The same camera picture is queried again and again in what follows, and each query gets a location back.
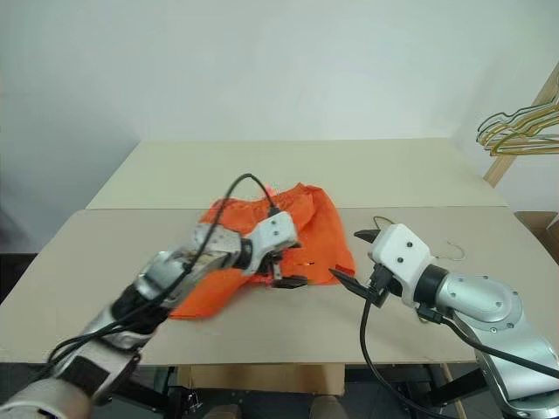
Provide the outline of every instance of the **black cable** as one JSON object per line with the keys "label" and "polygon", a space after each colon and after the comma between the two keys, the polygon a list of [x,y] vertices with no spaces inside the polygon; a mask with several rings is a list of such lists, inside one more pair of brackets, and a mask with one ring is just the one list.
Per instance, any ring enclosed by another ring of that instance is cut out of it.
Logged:
{"label": "black cable", "polygon": [[486,347],[485,345],[470,339],[464,332],[462,332],[458,326],[456,326],[453,322],[448,319],[442,319],[441,323],[443,325],[449,326],[453,332],[467,345],[477,349],[478,351],[484,352],[486,354],[490,354],[492,356],[496,356],[497,358],[501,358],[502,360],[513,362],[514,364],[520,365],[521,367],[532,369],[538,373],[549,375],[550,377],[558,378],[559,379],[559,370],[556,370],[551,367],[546,367],[545,365],[538,364],[537,362],[533,362],[530,360],[526,360],[521,358],[520,356],[512,355],[507,352],[502,352],[499,349],[495,349],[494,347]]}
{"label": "black cable", "polygon": [[367,320],[369,319],[370,305],[371,305],[370,298],[366,298],[365,307],[363,308],[363,315],[361,317],[361,324],[359,326],[359,343],[361,344],[361,352],[363,354],[363,358],[365,358],[365,362],[367,362],[367,365],[369,366],[370,370],[372,371],[376,379],[383,385],[383,387],[389,390],[400,402],[402,402],[409,408],[414,409],[425,415],[428,415],[429,417],[436,417],[438,419],[456,419],[455,417],[452,416],[441,415],[439,413],[432,412],[428,408],[425,408],[420,404],[415,403],[413,400],[408,399],[405,395],[403,395],[398,390],[393,388],[384,379],[384,377],[381,376],[381,374],[376,369],[375,365],[373,365],[373,361],[370,359],[369,351],[367,350],[367,341],[365,340],[366,331],[367,331]]}
{"label": "black cable", "polygon": [[[67,339],[67,340],[64,340],[64,341],[60,342],[49,354],[48,359],[47,359],[47,363],[46,363],[45,367],[39,373],[37,379],[40,379],[40,378],[43,378],[44,376],[46,376],[51,371],[52,367],[54,367],[56,364],[58,364],[62,359],[64,359],[71,352],[73,352],[76,349],[79,349],[80,347],[84,346],[87,342],[89,342],[93,339],[97,339],[97,338],[106,336],[106,335],[111,334],[111,333],[118,333],[118,332],[124,332],[124,331],[129,330],[129,328],[132,325],[125,325],[124,324],[125,322],[131,320],[135,316],[143,315],[150,308],[161,304],[173,292],[173,290],[175,290],[175,288],[183,281],[184,277],[192,271],[192,268],[196,264],[197,260],[204,253],[205,248],[210,241],[210,237],[213,234],[213,232],[215,231],[215,229],[217,228],[219,220],[221,219],[221,216],[224,213],[225,205],[227,204],[227,201],[231,198],[233,190],[244,179],[253,179],[260,186],[262,191],[264,192],[267,201],[270,203],[270,210],[276,208],[275,204],[273,203],[272,198],[270,197],[270,194],[266,190],[266,187],[264,186],[264,184],[260,181],[260,179],[258,177],[256,177],[255,175],[253,175],[251,173],[245,173],[245,174],[239,176],[237,179],[235,179],[235,181],[231,184],[231,186],[225,192],[225,195],[224,195],[224,197],[223,197],[223,199],[222,199],[222,201],[219,205],[219,209],[217,210],[217,213],[214,216],[213,221],[211,222],[211,226],[208,229],[208,233],[206,234],[202,244],[198,248],[194,257],[189,261],[189,263],[187,265],[185,265],[183,267],[183,272],[181,273],[181,275],[179,275],[173,281],[173,283],[171,285],[169,285],[165,290],[163,290],[159,295],[157,295],[157,297],[155,297],[154,299],[151,299],[150,301],[147,301],[145,304],[135,308],[132,312],[126,314],[125,316],[121,317],[120,319],[102,327],[101,329],[99,329],[95,332],[84,334],[84,335],[81,335],[81,336],[76,336],[74,338],[70,338],[70,339]],[[67,347],[68,345],[71,345],[71,346],[68,347],[66,350],[64,350],[60,355],[55,356],[56,353],[62,347]]]}

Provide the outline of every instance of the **orange garment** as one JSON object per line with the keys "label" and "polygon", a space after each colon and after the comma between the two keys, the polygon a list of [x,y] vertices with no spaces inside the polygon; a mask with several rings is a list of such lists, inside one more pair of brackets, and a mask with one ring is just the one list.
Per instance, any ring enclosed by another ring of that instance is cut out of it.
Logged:
{"label": "orange garment", "polygon": [[[273,201],[280,210],[287,211],[297,229],[301,248],[283,252],[280,262],[283,276],[301,275],[309,284],[338,284],[328,268],[355,273],[355,263],[349,252],[342,222],[326,192],[315,186],[299,183],[296,187],[276,196]],[[213,204],[200,220],[210,223],[220,201]],[[255,202],[230,199],[225,205],[220,223],[227,229],[246,235],[267,217],[266,199]],[[204,278],[190,296],[171,313],[172,319],[196,319],[216,314],[235,291],[248,282],[263,283],[265,277],[244,277],[240,270],[216,271]]]}

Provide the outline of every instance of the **orange shorts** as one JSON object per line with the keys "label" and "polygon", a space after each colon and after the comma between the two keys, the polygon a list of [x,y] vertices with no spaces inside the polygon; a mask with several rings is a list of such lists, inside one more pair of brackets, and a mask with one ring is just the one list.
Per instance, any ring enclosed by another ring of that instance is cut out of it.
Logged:
{"label": "orange shorts", "polygon": [[[280,262],[285,277],[301,275],[310,285],[338,284],[328,268],[355,273],[355,263],[349,252],[345,235],[335,206],[324,190],[298,184],[293,189],[273,196],[280,210],[287,211],[295,224],[301,248],[283,252]],[[213,204],[201,218],[210,223],[220,201]],[[227,229],[250,233],[256,224],[267,217],[266,199],[255,202],[230,199],[220,223]],[[266,277],[244,277],[239,270],[216,271],[197,285],[184,302],[171,313],[172,319],[198,319],[210,317],[224,307],[235,291],[246,283],[264,283]]]}

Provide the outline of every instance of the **wire hanger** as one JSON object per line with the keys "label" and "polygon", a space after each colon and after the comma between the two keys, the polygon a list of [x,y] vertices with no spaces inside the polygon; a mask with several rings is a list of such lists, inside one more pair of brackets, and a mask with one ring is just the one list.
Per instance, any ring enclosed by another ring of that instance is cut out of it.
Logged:
{"label": "wire hanger", "polygon": [[553,98],[543,105],[523,107],[512,114],[495,113],[481,122],[476,141],[491,155],[559,153],[559,135],[539,134],[559,124],[559,74]]}

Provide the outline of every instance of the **floor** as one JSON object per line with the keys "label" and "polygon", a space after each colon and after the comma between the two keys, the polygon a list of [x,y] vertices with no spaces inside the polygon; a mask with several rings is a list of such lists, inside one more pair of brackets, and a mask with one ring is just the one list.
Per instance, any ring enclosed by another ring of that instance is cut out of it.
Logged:
{"label": "floor", "polygon": [[[0,255],[2,276],[0,277],[0,303],[10,292],[17,279],[23,274],[34,255]],[[454,377],[459,377],[475,368],[474,364],[452,365]],[[135,373],[135,381],[146,386],[161,389],[165,371],[161,368],[140,367]],[[5,402],[30,382],[35,370],[25,364],[0,364],[0,403]],[[220,404],[236,403],[243,410],[244,419],[306,419],[313,395],[264,393],[258,391],[211,390],[200,392],[202,407],[191,413],[189,417],[201,419],[211,407]],[[350,419],[390,418],[400,419],[411,417],[409,412],[377,382],[349,382],[345,394],[340,397]],[[499,419],[492,397],[487,392],[465,399],[463,402],[468,419]],[[457,417],[452,405],[442,413]],[[119,400],[108,405],[96,407],[94,419],[115,419],[134,417],[149,419],[162,417],[143,408],[133,406]]]}

